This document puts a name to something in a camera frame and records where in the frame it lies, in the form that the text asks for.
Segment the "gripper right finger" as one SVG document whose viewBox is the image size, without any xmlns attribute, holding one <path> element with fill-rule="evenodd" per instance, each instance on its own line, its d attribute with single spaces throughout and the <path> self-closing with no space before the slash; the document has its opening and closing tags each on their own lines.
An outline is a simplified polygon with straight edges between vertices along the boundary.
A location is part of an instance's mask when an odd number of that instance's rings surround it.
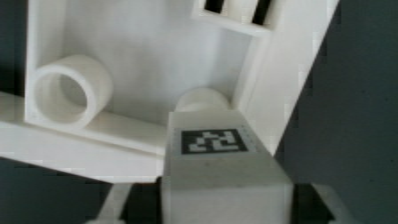
<svg viewBox="0 0 398 224">
<path fill-rule="evenodd" d="M 358 221 L 351 215 L 342 199 L 332 187 L 323 184 L 314 184 L 312 187 L 332 213 L 332 219 L 326 224 L 364 224 L 364 222 Z"/>
</svg>

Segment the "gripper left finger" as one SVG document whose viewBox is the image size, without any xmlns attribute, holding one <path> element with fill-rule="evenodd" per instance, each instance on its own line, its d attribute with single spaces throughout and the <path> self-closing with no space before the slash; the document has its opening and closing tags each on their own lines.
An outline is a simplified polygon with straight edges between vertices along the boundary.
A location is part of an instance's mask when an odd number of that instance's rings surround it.
<svg viewBox="0 0 398 224">
<path fill-rule="evenodd" d="M 126 224 L 124 220 L 120 219 L 120 214 L 127 201 L 129 190 L 129 183 L 119 183 L 111 185 L 97 216 L 83 224 Z"/>
</svg>

